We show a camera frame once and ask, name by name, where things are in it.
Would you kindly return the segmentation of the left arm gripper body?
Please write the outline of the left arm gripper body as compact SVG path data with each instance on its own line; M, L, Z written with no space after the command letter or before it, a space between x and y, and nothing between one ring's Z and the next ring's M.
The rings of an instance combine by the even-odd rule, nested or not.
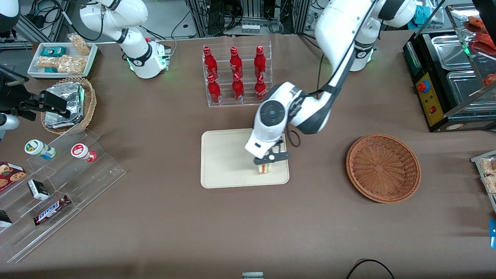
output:
M273 148L278 142L282 141L283 136L278 139L263 141L259 136L256 135L255 130L252 129L248 141L245 144L245 150L253 155L255 158L262 159L271 148Z

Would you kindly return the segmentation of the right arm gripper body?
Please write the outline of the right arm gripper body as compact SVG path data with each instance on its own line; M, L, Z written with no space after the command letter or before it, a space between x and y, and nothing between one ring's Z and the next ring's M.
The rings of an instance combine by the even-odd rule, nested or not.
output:
M37 112L46 112L46 94L33 95L26 100L19 102L17 106L17 116L25 119L35 119Z

